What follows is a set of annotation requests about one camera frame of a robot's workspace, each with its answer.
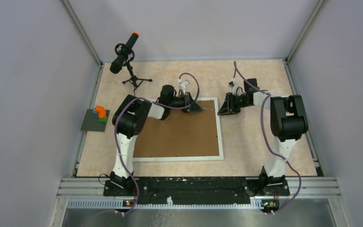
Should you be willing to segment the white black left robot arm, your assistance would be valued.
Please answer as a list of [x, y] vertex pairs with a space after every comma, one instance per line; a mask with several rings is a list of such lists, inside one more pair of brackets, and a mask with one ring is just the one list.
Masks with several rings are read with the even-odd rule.
[[112, 118], [115, 126], [117, 154], [115, 166], [110, 174], [108, 188], [114, 187], [120, 195], [128, 195], [134, 188], [133, 154], [137, 136], [142, 132], [147, 118], [165, 120], [171, 109], [180, 109], [184, 113], [202, 112], [190, 94], [180, 90], [175, 93], [172, 85], [162, 86], [156, 102], [127, 95]]

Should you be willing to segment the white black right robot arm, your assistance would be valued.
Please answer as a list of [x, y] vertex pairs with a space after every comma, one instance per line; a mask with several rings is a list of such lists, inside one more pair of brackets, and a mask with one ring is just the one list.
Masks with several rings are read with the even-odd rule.
[[297, 141], [308, 131], [309, 123], [300, 95], [280, 96], [272, 91], [260, 90], [256, 79], [249, 79], [243, 87], [233, 80], [231, 92], [218, 111], [219, 116], [238, 114], [241, 108], [259, 106], [270, 111], [270, 128], [274, 136], [268, 145], [270, 157], [259, 175], [258, 188], [264, 195], [271, 195], [285, 180], [285, 168]]

